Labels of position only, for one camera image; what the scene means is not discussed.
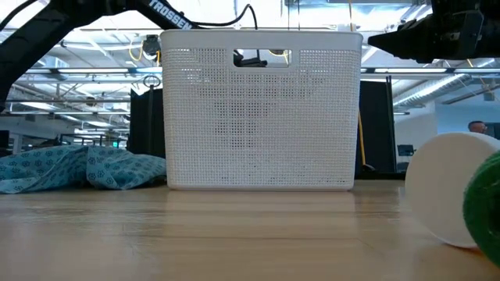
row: perforated basket wall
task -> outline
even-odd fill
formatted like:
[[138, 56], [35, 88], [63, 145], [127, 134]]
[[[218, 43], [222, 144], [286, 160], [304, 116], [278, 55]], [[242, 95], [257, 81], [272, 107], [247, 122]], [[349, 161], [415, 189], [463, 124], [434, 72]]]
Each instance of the perforated basket wall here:
[[[169, 186], [351, 188], [361, 42], [302, 31], [163, 33]], [[239, 48], [289, 49], [292, 62], [237, 68]]]

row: paper towel roll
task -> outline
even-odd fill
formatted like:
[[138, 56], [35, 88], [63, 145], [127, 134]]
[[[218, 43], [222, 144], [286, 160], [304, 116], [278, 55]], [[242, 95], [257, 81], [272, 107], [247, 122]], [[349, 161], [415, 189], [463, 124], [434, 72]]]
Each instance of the paper towel roll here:
[[500, 141], [479, 133], [447, 133], [425, 143], [406, 173], [412, 212], [441, 241], [476, 247], [463, 220], [463, 193], [477, 168], [500, 150]]

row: table surface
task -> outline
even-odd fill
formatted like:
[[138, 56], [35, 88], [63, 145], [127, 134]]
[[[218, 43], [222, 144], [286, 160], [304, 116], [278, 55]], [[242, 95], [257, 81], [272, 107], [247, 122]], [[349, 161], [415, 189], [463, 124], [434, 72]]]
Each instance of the table surface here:
[[0, 280], [500, 279], [479, 251], [433, 238], [402, 186], [2, 195]]

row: green tape roll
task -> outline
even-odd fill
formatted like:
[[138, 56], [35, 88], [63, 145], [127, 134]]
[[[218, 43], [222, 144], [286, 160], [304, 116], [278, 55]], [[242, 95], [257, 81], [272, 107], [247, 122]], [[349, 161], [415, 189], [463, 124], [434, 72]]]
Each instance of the green tape roll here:
[[470, 236], [500, 267], [500, 152], [476, 171], [465, 190], [462, 211]]

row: blue patterned cloth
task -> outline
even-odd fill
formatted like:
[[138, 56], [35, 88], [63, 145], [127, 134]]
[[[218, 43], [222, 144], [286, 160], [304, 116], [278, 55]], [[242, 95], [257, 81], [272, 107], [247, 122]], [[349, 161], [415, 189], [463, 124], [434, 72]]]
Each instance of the blue patterned cloth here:
[[117, 148], [42, 148], [0, 158], [0, 194], [77, 187], [127, 190], [166, 175], [166, 161]]

